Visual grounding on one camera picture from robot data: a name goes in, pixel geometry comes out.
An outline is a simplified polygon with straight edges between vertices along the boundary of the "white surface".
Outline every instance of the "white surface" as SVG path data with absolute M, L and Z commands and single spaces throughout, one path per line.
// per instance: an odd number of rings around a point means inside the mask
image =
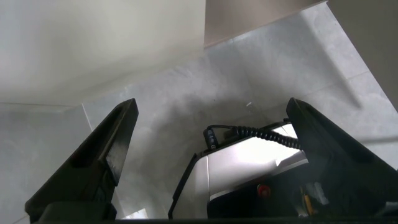
M 210 191 L 208 168 L 206 156 L 197 161 L 175 205 L 173 219 L 207 218 Z
M 274 131 L 289 136 L 284 128 Z M 298 149 L 249 138 L 200 158 L 193 167 L 173 210 L 173 219 L 207 218 L 210 200 L 272 175 L 308 163 Z
M 287 136 L 282 128 L 276 132 Z M 228 193 L 251 180 L 294 168 L 293 164 L 299 166 L 307 162 L 304 153 L 277 142 L 259 138 L 241 141 L 208 155 L 210 198 L 219 197 L 220 193 Z
M 0 103 L 75 106 L 203 50 L 205 0 L 0 0 Z

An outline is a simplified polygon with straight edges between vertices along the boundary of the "coiled cable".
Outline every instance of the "coiled cable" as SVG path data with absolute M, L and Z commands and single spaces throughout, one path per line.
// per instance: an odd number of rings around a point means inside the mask
M 259 128 L 251 128 L 245 126 L 235 126 L 232 128 L 232 132 L 238 135 L 240 138 L 257 137 L 268 141 L 277 142 L 286 147 L 300 149 L 300 143 L 298 139 L 281 135 L 279 133 L 276 133 L 275 131 L 267 131 Z

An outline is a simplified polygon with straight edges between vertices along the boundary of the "white wall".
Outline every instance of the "white wall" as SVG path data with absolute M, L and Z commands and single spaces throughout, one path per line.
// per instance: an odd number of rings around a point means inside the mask
M 205 0 L 0 0 L 0 103 L 73 106 L 203 50 Z

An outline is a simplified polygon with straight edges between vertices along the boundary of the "gray marble tile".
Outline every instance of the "gray marble tile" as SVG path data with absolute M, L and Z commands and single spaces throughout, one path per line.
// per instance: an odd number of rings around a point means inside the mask
M 346 97 L 350 90 L 356 100 Z M 350 78 L 298 99 L 310 103 L 327 118 L 398 168 L 398 113 L 370 72 Z M 267 122 L 287 117 L 287 101 L 263 111 Z
M 64 113 L 0 113 L 0 217 L 25 216 L 25 202 L 91 133 L 81 106 Z
M 144 208 L 149 218 L 167 217 L 191 157 L 206 149 L 202 132 L 209 124 L 264 125 L 231 41 L 184 66 L 84 103 L 92 127 L 130 98 L 137 100 L 139 117 L 116 189 L 124 215 Z
M 326 4 L 233 40 L 262 110 L 368 70 Z

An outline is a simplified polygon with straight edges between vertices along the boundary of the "black cable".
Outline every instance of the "black cable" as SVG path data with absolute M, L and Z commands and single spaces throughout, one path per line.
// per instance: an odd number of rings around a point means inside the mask
M 275 131 L 264 130 L 260 128 L 251 128 L 245 126 L 228 126 L 228 125 L 211 125 L 211 128 L 226 128 L 230 129 L 234 135 L 239 136 L 239 138 L 246 137 L 257 137 L 268 141 L 277 142 L 283 146 L 291 147 L 294 149 L 300 149 L 300 143 L 298 139 L 281 135 Z

